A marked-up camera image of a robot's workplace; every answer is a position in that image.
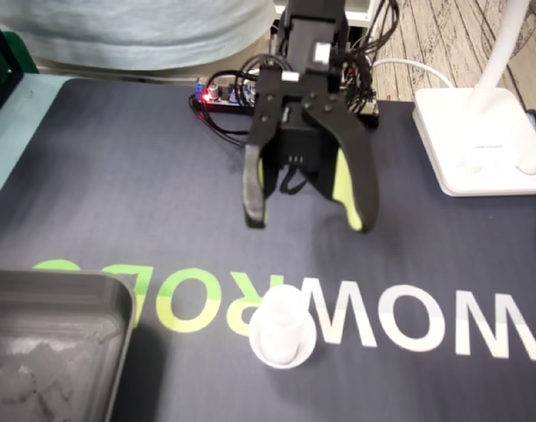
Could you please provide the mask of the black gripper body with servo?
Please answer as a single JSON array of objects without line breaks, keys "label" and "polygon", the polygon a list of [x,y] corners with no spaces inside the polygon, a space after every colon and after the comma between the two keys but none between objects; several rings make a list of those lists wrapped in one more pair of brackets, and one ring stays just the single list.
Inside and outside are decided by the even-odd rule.
[{"label": "black gripper body with servo", "polygon": [[261,160],[274,167],[292,165],[307,174],[330,173],[335,168],[335,142],[309,114],[322,99],[258,93],[249,136],[249,169]]}]

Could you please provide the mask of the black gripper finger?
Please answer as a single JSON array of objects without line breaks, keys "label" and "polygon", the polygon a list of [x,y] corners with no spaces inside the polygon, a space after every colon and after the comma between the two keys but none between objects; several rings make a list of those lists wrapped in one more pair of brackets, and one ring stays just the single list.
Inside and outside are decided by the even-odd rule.
[{"label": "black gripper finger", "polygon": [[379,215],[379,178],[365,125],[336,94],[310,92],[302,118],[322,135],[318,164],[303,171],[325,199],[340,204],[352,230],[372,230]]}]

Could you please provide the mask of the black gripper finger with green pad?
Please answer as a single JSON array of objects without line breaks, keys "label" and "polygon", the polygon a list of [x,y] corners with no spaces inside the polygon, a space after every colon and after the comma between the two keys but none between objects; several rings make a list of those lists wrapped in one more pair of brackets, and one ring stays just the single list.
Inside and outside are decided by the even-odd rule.
[{"label": "black gripper finger with green pad", "polygon": [[251,228],[264,228],[266,206],[264,197],[264,165],[259,145],[247,145],[243,165],[243,209]]}]

